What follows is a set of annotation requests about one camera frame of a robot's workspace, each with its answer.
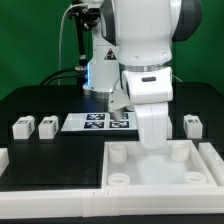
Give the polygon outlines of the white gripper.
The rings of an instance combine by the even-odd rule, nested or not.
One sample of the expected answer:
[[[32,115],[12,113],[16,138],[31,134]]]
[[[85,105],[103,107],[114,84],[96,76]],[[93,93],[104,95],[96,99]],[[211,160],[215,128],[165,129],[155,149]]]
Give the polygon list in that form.
[[[172,69],[123,71],[122,84],[127,94],[123,89],[109,94],[111,118],[122,120],[126,110],[134,110],[142,147],[148,150],[163,148],[167,141],[168,102],[173,99]]]

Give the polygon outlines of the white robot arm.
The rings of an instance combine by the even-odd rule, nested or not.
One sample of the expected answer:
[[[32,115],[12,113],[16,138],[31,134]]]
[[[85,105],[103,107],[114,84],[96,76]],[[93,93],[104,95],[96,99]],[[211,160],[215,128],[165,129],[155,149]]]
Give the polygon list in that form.
[[[132,109],[142,146],[167,141],[173,99],[172,44],[189,39],[202,20],[200,0],[81,0],[93,14],[93,57],[85,89],[109,97],[114,120]]]

